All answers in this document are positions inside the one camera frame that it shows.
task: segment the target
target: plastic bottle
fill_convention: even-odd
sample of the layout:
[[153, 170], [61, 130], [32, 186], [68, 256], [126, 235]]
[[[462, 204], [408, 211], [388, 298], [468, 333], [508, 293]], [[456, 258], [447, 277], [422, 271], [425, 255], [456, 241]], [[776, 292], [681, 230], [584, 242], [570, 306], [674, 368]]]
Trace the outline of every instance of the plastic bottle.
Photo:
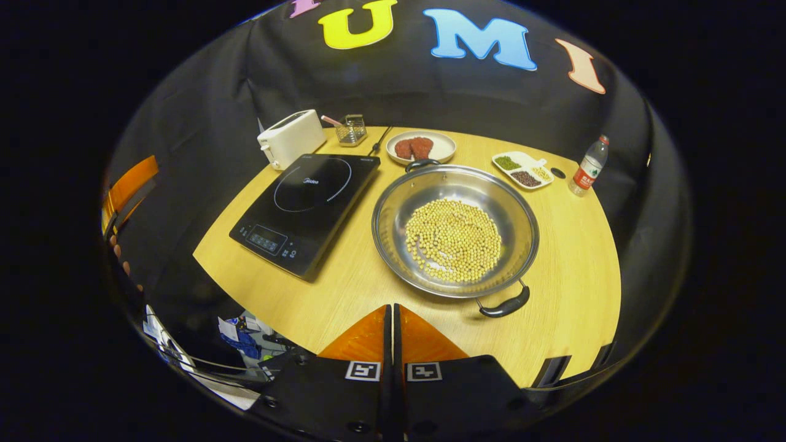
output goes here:
[[583, 197], [592, 186], [597, 176], [601, 173], [601, 169], [606, 165], [608, 159], [608, 137], [601, 135], [600, 138], [594, 142], [582, 160], [578, 170], [573, 175], [573, 179], [568, 182], [567, 186], [576, 195]]

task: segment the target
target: pink letter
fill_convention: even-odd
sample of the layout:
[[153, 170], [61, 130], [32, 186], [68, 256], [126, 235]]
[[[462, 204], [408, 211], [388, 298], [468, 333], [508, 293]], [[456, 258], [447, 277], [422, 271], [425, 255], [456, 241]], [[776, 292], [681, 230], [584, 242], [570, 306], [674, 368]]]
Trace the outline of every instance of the pink letter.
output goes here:
[[289, 18], [297, 17], [319, 6], [319, 3], [315, 3], [314, 0], [292, 0], [292, 4], [295, 5], [295, 12]]
[[592, 92], [605, 94], [606, 88], [604, 88], [597, 79], [595, 68], [592, 66], [592, 56], [590, 53], [564, 40], [554, 40], [565, 48], [567, 55], [571, 58], [573, 70], [570, 71], [567, 76]]

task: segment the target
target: power cord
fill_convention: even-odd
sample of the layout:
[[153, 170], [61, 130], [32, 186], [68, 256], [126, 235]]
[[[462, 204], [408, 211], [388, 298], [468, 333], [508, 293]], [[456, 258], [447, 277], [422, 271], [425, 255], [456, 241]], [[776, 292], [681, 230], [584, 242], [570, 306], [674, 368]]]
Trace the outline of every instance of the power cord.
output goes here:
[[374, 153], [374, 152], [379, 152], [379, 150], [380, 150], [380, 143], [382, 142], [382, 140], [384, 140], [385, 136], [387, 135], [388, 132], [391, 131], [392, 128], [393, 128], [393, 126], [388, 126], [387, 129], [385, 129], [385, 132], [380, 137], [380, 140], [378, 142], [374, 143], [374, 145], [371, 147], [371, 150], [369, 151], [369, 154], [366, 155], [367, 157], [371, 157], [371, 154]]

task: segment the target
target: black induction cooktop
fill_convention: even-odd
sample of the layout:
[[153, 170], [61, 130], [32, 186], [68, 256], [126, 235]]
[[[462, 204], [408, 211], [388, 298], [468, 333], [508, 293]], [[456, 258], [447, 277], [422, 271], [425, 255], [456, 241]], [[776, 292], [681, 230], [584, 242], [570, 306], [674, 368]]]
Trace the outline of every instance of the black induction cooktop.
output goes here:
[[230, 238], [310, 280], [332, 236], [379, 166], [378, 157], [302, 155], [254, 201]]

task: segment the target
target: meat patty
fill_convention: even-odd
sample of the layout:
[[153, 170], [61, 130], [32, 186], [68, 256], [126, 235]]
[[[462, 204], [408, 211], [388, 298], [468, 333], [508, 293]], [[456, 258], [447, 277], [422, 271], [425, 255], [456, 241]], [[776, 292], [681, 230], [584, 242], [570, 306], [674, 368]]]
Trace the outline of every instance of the meat patty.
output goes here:
[[410, 145], [410, 139], [401, 140], [400, 142], [395, 143], [395, 154], [399, 158], [403, 158], [405, 160], [409, 160], [412, 158], [412, 146]]
[[428, 158], [428, 153], [432, 151], [434, 142], [425, 137], [415, 137], [411, 140], [412, 153], [415, 155], [415, 160], [425, 160]]

